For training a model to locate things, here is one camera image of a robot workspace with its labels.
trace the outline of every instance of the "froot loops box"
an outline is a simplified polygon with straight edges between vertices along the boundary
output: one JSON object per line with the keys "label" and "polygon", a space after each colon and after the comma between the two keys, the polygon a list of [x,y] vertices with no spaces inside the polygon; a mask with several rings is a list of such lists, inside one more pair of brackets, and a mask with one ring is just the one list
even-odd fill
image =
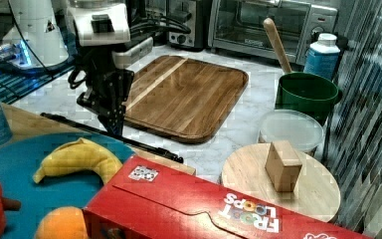
{"label": "froot loops box", "polygon": [[84,214],[92,238],[368,238],[139,156]]}

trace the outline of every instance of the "blue bottle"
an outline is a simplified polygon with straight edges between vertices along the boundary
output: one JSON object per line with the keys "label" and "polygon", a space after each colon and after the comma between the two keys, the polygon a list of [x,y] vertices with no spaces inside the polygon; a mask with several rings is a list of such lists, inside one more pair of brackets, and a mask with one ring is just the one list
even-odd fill
{"label": "blue bottle", "polygon": [[340,53],[335,44],[336,36],[321,33],[318,41],[309,45],[303,71],[331,80]]}

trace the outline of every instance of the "white lid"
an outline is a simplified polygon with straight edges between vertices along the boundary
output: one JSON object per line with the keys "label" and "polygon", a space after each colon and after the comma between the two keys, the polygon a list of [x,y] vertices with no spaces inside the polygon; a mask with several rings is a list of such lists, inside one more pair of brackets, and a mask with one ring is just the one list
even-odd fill
{"label": "white lid", "polygon": [[318,36],[318,43],[324,46],[334,46],[336,44],[337,37],[329,33],[321,33]]}
{"label": "white lid", "polygon": [[260,136],[265,142],[288,140],[295,149],[310,152],[322,143],[324,131],[306,114],[275,110],[263,115]]}

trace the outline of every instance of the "toaster oven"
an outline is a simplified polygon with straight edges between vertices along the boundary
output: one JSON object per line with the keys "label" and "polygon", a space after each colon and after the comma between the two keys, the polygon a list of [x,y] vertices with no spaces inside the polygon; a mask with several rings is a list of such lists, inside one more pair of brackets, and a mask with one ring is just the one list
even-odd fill
{"label": "toaster oven", "polygon": [[263,22],[272,18],[290,62],[304,65],[309,44],[319,33],[333,31],[337,9],[313,0],[214,0],[208,45],[245,54],[276,58]]}

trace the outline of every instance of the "wooden block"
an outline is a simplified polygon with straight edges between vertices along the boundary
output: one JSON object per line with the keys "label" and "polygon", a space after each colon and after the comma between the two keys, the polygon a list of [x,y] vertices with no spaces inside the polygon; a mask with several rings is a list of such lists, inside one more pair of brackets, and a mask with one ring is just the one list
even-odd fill
{"label": "wooden block", "polygon": [[301,168],[302,162],[289,141],[271,143],[266,171],[277,192],[292,192]]}

